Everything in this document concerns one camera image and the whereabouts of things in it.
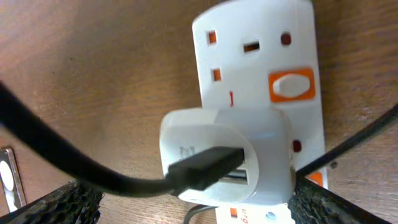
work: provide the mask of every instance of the black cable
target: black cable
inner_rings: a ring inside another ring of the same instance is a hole
[[[393,125],[398,121],[398,104],[393,106],[389,111],[384,113],[380,118],[367,125],[365,128],[343,141],[340,145],[334,147],[331,151],[309,163],[305,167],[296,172],[297,177],[305,177],[312,172],[333,162],[346,152],[355,149],[360,144],[372,139],[384,130],[386,127]]]
[[[36,153],[67,174],[97,186],[105,192],[131,197],[171,193],[168,180],[135,179],[121,175],[80,153],[52,131],[0,83],[0,122]]]
[[[191,220],[191,218],[192,218],[194,215],[196,215],[197,213],[204,212],[204,211],[207,211],[207,210],[211,210],[211,209],[214,209],[214,208],[217,208],[217,207],[214,207],[214,206],[207,206],[207,205],[197,205],[197,206],[192,207],[192,208],[187,212],[187,214],[185,215],[184,223],[183,223],[183,224],[189,224],[189,221]]]

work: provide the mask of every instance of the usb connector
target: usb connector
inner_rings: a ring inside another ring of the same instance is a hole
[[[176,187],[172,195],[187,189],[205,190],[227,176],[244,161],[241,148],[212,147],[169,167],[166,179]]]

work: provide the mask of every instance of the white oval button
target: white oval button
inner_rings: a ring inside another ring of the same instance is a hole
[[[286,98],[295,98],[310,89],[310,80],[308,77],[298,74],[284,75],[272,85],[274,93]]]

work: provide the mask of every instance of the brown wooden surface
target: brown wooden surface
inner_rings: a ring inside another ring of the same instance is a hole
[[[162,177],[159,125],[200,106],[192,20],[215,1],[38,1],[0,6],[0,76],[84,153],[123,174]],[[318,0],[327,148],[398,101],[398,2]],[[339,160],[330,189],[398,223],[398,127]],[[29,202],[70,177],[5,130]],[[180,223],[171,196],[105,196],[101,223]],[[7,212],[0,197],[0,214]],[[192,223],[215,223],[214,212]]]

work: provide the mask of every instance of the white power adapter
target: white power adapter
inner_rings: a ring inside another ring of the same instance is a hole
[[[164,174],[206,148],[243,147],[246,161],[236,172],[180,198],[215,206],[285,203],[294,170],[325,153],[311,1],[227,1],[192,28],[203,109],[164,118]],[[292,152],[295,142],[300,152]],[[327,188],[325,169],[317,178]]]
[[[278,205],[294,190],[289,120],[279,110],[195,108],[169,113],[160,131],[164,174],[169,165],[211,147],[241,147],[244,164],[204,191],[182,200],[213,206]]]

